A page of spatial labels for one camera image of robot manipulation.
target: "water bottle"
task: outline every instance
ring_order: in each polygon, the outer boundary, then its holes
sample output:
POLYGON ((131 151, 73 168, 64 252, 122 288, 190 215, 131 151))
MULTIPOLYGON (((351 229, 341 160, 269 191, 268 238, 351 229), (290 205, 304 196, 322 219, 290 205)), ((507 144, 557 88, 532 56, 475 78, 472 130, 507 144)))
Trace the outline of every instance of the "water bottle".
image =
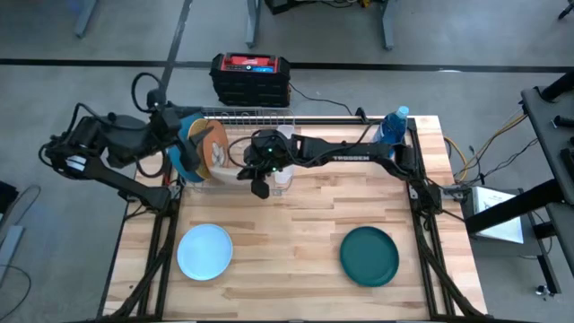
MULTIPOLYGON (((378 125, 377 132, 373 136, 373 143, 399 144, 403 142, 406 133, 406 116, 409 108, 401 106, 396 112, 389 113, 378 125)), ((388 157, 393 157, 395 150, 391 149, 388 157)))

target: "desk leg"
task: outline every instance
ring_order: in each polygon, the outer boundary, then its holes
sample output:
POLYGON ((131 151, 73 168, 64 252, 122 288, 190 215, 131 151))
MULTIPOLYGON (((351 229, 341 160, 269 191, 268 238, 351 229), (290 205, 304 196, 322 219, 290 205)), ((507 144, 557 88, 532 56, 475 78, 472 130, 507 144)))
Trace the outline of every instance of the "desk leg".
POLYGON ((261 0, 248 1, 248 31, 245 43, 249 48, 253 48, 257 41, 257 30, 259 29, 259 13, 261 13, 261 0))
POLYGON ((510 200, 488 208, 465 220, 466 230, 474 234, 494 225, 512 220, 528 211, 543 207, 551 202, 560 202, 562 191, 556 179, 550 179, 510 200))
POLYGON ((93 9, 96 7, 98 0, 83 0, 82 10, 78 16, 78 20, 75 22, 74 34, 78 38, 83 38, 86 34, 86 28, 88 28, 88 22, 90 22, 91 14, 93 9))
POLYGON ((569 2, 570 2, 570 4, 558 16, 558 20, 564 18, 568 13, 570 13, 572 11, 572 9, 574 9, 574 1, 569 0, 569 2))
MULTIPOLYGON (((545 246, 544 246, 544 242, 542 241, 543 237, 539 237, 538 236, 539 233, 536 232, 536 227, 539 227, 539 225, 542 225, 539 228, 543 228, 543 227, 545 227, 545 225, 547 223, 536 224, 535 218, 532 216, 532 214, 529 214, 528 218, 530 219, 530 223, 532 224, 532 227, 535 229, 536 238, 538 238, 538 246, 540 247, 540 250, 542 251, 542 255, 536 256, 536 258, 538 259, 538 264, 540 265, 540 269, 542 269, 542 275, 544 276, 544 280, 546 282, 546 288, 548 288, 548 292, 551 295, 561 293, 560 285, 558 284, 558 278, 556 278, 556 274, 554 273, 554 269, 552 269, 552 263, 550 262, 550 258, 544 252, 545 246)), ((547 230, 550 230, 550 229, 541 229, 541 231, 544 231, 544 232, 547 232, 547 230)))
POLYGON ((398 3, 397 0, 386 0, 380 4, 380 19, 382 21, 383 47, 391 50, 395 47, 393 40, 393 20, 398 3))
POLYGON ((9 269, 10 260, 18 248, 23 232, 24 227, 21 225, 12 225, 8 228, 4 241, 0 241, 0 286, 2 286, 4 275, 9 269))

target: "wooden table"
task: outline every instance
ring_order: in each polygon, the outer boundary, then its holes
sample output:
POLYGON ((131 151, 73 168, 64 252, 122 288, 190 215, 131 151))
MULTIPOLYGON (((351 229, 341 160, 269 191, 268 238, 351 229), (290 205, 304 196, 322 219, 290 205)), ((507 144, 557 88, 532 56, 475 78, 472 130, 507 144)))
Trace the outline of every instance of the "wooden table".
MULTIPOLYGON (((416 117, 416 124, 429 178, 439 184, 452 183, 439 119, 416 117)), ((328 141, 351 142, 358 139, 363 129, 364 126, 300 126, 297 132, 328 141)), ((157 170, 159 163, 159 158, 150 158, 144 167, 157 170)), ((159 184, 156 179, 139 175, 137 178, 147 185, 159 184)), ((453 201, 444 201, 443 207, 462 216, 453 201)), ((130 206, 128 212, 134 209, 135 205, 130 206)), ((445 215, 437 219, 448 273, 470 302, 486 312, 464 224, 445 215)), ((266 200, 247 192, 200 194, 186 189, 176 249, 182 236, 200 223, 218 224, 230 234, 233 260, 220 277, 197 282, 181 273, 174 257, 164 319, 429 317, 405 183, 374 163, 332 162, 319 168, 297 167, 290 189, 266 200), (338 247, 344 235, 364 225, 384 230, 398 247, 400 266, 386 286, 360 287, 344 274, 339 263, 338 247)), ((141 278, 152 224, 152 215, 125 223, 104 314, 117 309, 141 278)), ((439 286, 436 277, 433 285, 439 286)), ((152 286, 149 310, 153 310, 156 290, 157 283, 152 286)), ((440 288, 434 290, 439 308, 444 310, 440 288)))

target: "dish rack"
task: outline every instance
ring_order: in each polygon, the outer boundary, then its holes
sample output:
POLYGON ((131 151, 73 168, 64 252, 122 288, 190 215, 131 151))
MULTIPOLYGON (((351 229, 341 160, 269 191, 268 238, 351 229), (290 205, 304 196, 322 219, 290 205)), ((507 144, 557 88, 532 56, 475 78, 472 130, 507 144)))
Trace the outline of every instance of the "dish rack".
MULTIPOLYGON (((251 136, 257 130, 276 129, 280 125, 295 127, 293 112, 286 108, 213 107, 202 108, 202 114, 206 119, 215 119, 223 124, 229 144, 241 137, 251 136)), ((242 163, 243 151, 249 145, 249 140, 234 144, 230 150, 233 160, 242 163)), ((236 168, 231 162, 229 162, 229 167, 236 168)), ((280 184, 275 182, 274 176, 269 176, 265 182, 269 185, 271 196, 281 196, 284 191, 289 189, 292 180, 291 177, 288 182, 280 184)), ((248 180, 246 182, 246 185, 236 186, 223 184, 217 179, 206 179, 200 183, 188 182, 186 187, 201 194, 251 194, 250 182, 248 180)))

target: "floor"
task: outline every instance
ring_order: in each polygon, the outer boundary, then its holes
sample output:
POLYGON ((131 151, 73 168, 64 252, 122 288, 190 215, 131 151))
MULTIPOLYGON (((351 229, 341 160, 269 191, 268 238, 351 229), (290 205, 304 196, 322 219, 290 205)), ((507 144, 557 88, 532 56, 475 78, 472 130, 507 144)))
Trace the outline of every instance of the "floor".
MULTIPOLYGON (((72 33, 76 1, 0 0, 0 58, 164 61, 185 3, 100 0, 86 38, 77 39, 72 33)), ((517 111, 521 90, 549 84, 561 74, 417 72, 417 68, 572 66, 574 38, 569 36, 574 15, 556 21, 565 6, 563 0, 401 0, 396 47, 391 52, 381 47, 375 7, 336 10, 310 4, 277 16, 264 7, 259 44, 250 51, 293 62, 419 65, 413 71, 298 69, 291 71, 291 81, 307 95, 363 107, 371 115, 386 114, 399 105, 409 106, 414 115, 439 115, 444 134, 470 156, 469 145, 480 147, 517 111)), ((246 17, 244 1, 194 0, 176 59, 209 61, 219 52, 248 51, 243 43, 246 17)), ((101 113, 136 116, 129 86, 143 70, 163 72, 159 67, 0 65, 0 179, 20 189, 42 186, 38 201, 22 221, 26 232, 13 259, 31 276, 30 295, 6 322, 95 316, 126 203, 101 184, 59 177, 40 164, 36 154, 50 135, 65 129, 78 101, 101 113)), ((151 85, 143 83, 141 94, 146 87, 151 85)), ((175 68, 168 95, 182 104, 221 105, 208 70, 202 68, 175 68)), ((297 95, 291 109, 295 115, 345 113, 297 95)), ((534 136, 529 123, 523 122, 492 145, 483 168, 494 168, 534 136)), ((453 170, 462 166, 455 155, 451 163, 453 170)), ((487 178, 486 184, 531 188, 550 177, 537 145, 497 177, 487 178)), ((489 312, 501 319, 550 322, 552 317, 552 322, 570 322, 574 279, 557 241, 550 257, 563 294, 545 299, 534 294, 544 281, 537 262, 476 258, 489 312)), ((11 271, 0 288, 0 317, 25 288, 23 276, 11 271)))

